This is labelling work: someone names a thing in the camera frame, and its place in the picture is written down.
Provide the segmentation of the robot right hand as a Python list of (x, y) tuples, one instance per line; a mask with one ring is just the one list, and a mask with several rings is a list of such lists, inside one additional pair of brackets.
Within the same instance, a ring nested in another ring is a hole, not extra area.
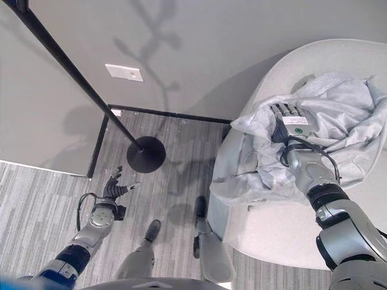
[(288, 103), (270, 105), (275, 115), (275, 130), (272, 142), (286, 143), (290, 136), (306, 139), (311, 134), (311, 126), (302, 109)]

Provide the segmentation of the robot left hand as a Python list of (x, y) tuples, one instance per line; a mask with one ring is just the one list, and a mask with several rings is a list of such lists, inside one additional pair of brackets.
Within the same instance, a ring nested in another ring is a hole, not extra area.
[(110, 175), (103, 189), (103, 198), (109, 198), (115, 201), (117, 198), (127, 194), (142, 185), (142, 182), (137, 181), (131, 185), (119, 185), (119, 178), (122, 175), (123, 166), (118, 166)]

